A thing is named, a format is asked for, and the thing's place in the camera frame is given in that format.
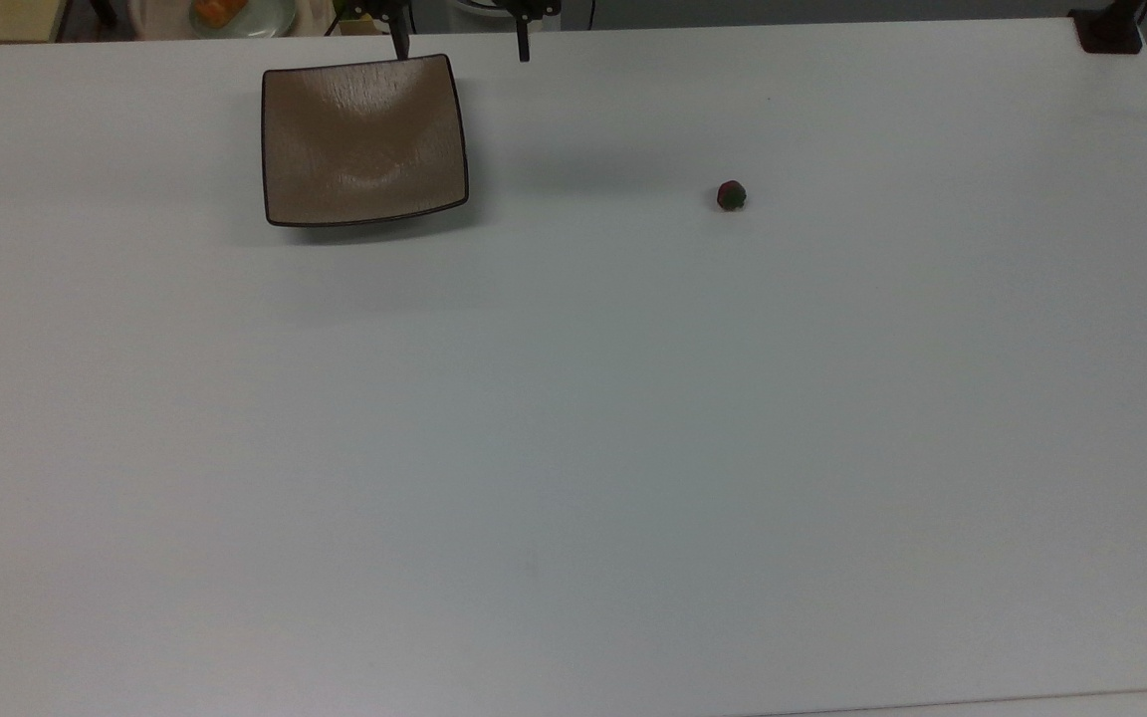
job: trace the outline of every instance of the cable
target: cable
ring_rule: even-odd
[[[334,18],[334,22],[330,23],[329,28],[327,28],[327,37],[330,37],[330,33],[334,32],[334,28],[338,26],[338,20],[342,20],[343,14],[345,14],[346,11],[348,11],[348,3],[345,0],[343,5],[338,5],[338,13],[336,13],[336,18]]]

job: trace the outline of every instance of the square plate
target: square plate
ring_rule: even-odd
[[[418,217],[468,200],[445,55],[264,72],[264,213],[286,227]]]

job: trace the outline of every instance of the small red fruit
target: small red fruit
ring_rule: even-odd
[[[715,201],[725,212],[741,209],[746,205],[746,187],[739,181],[727,181],[720,184],[720,189],[715,193]]]

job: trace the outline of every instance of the black metal bracket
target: black metal bracket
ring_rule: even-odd
[[[516,47],[520,50],[520,61],[528,63],[530,20],[561,14],[561,0],[494,0],[494,3],[516,20]]]
[[[405,6],[409,0],[350,0],[348,3],[357,13],[357,17],[368,14],[370,18],[388,23],[388,33],[392,36],[392,47],[399,60],[411,59],[411,29],[405,20]]]
[[[1078,41],[1093,55],[1138,55],[1144,41],[1136,13],[1144,0],[1114,0],[1103,10],[1069,10]]]

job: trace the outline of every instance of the floor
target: floor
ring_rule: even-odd
[[[71,0],[60,41],[133,40],[126,0],[112,0],[122,22],[101,26],[87,0]],[[1075,6],[1098,8],[1106,0],[564,0],[568,26],[618,29],[641,26],[733,26],[733,24],[882,22],[920,18],[1064,17]],[[412,0],[423,32],[445,26],[443,0]],[[1147,40],[1147,20],[1144,22]]]

